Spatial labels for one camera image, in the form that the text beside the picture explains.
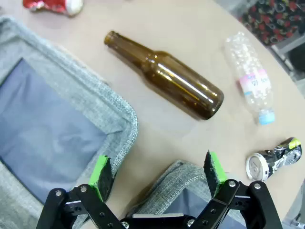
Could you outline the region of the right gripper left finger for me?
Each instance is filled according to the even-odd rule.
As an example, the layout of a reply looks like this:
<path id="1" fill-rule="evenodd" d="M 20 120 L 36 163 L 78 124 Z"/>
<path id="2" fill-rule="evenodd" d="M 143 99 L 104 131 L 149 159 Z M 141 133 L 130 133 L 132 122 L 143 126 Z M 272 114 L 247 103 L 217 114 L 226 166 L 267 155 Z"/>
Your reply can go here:
<path id="1" fill-rule="evenodd" d="M 110 184 L 110 158 L 100 156 L 88 184 L 81 184 L 67 192 L 63 188 L 52 189 L 45 201 L 38 229 L 71 229 L 79 215 L 87 215 L 99 229 L 123 229 L 103 201 L 103 185 Z"/>

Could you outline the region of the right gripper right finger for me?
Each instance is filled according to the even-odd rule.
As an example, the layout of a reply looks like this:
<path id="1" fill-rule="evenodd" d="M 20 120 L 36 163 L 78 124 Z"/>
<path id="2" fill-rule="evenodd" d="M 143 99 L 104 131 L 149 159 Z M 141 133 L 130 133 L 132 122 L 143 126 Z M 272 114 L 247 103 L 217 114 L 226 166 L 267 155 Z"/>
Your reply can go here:
<path id="1" fill-rule="evenodd" d="M 228 179 L 215 152 L 207 151 L 203 170 L 212 199 L 190 225 L 217 229 L 230 210 L 240 211 L 248 229 L 281 229 L 282 224 L 266 185 Z"/>

